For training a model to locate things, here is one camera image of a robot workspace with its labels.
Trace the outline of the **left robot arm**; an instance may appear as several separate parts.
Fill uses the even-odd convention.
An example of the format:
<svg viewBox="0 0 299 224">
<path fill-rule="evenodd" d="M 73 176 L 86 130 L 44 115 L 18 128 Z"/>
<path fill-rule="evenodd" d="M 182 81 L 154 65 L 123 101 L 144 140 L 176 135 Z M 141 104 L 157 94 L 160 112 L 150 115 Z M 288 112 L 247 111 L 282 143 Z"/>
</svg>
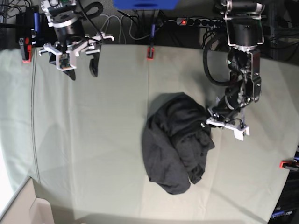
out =
<svg viewBox="0 0 299 224">
<path fill-rule="evenodd" d="M 246 106 L 258 102 L 261 95 L 259 45 L 264 43 L 262 12 L 264 4 L 255 0 L 216 0 L 226 25 L 226 32 L 211 38 L 203 51 L 206 77 L 216 86 L 225 87 L 224 96 L 208 109 L 206 124 L 212 127 L 245 130 L 244 117 L 238 118 Z M 211 46 L 227 38 L 229 46 L 227 81 L 215 80 L 208 68 L 207 54 Z"/>
</svg>

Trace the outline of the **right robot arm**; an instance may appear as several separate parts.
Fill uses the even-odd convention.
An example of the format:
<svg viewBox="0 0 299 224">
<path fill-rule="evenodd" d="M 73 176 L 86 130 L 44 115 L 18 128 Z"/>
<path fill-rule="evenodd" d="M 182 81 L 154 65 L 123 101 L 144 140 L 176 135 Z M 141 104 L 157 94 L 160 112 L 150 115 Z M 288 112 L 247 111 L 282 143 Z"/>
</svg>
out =
<svg viewBox="0 0 299 224">
<path fill-rule="evenodd" d="M 49 64 L 74 81 L 77 58 L 85 53 L 92 56 L 89 70 L 97 77 L 101 46 L 106 39 L 114 41 L 112 35 L 98 29 L 92 21 L 102 14 L 103 5 L 94 1 L 83 7 L 79 0 L 43 0 L 41 8 L 57 40 L 53 44 L 45 43 L 39 55 L 48 53 Z"/>
</svg>

